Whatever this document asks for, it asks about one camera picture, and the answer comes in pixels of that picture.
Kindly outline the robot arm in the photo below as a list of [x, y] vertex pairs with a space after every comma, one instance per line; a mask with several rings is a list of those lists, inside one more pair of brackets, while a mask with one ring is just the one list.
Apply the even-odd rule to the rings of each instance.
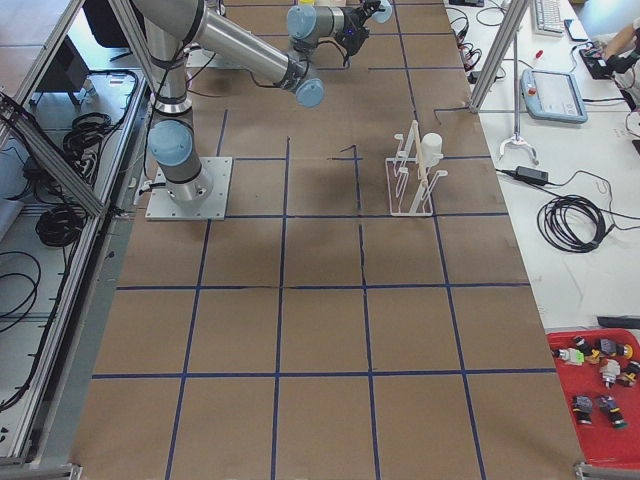
[[312, 51], [332, 38], [353, 56], [369, 36], [367, 21], [384, 23], [392, 13], [386, 1], [363, 1], [357, 7], [295, 5], [286, 18], [291, 49], [283, 52], [204, 1], [138, 1], [135, 7], [145, 20], [154, 89], [146, 150], [158, 172], [148, 186], [146, 216], [156, 221], [222, 220], [226, 213], [233, 161], [203, 157], [196, 150], [189, 46], [222, 56], [312, 108], [324, 98], [323, 83], [309, 60]]

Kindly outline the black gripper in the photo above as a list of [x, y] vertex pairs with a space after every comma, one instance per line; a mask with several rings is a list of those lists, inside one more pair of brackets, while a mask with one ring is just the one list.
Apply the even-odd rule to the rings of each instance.
[[357, 8], [338, 8], [338, 14], [335, 15], [335, 41], [344, 48], [347, 55], [359, 52], [370, 34], [365, 24], [379, 11], [379, 1], [363, 1]]

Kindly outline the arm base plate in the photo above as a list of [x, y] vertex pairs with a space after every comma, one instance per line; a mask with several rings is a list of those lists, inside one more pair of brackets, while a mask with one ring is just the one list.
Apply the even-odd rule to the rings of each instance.
[[201, 157], [201, 172], [191, 182], [177, 184], [168, 181], [161, 167], [146, 208], [150, 221], [222, 221], [226, 216], [233, 159], [231, 157]]

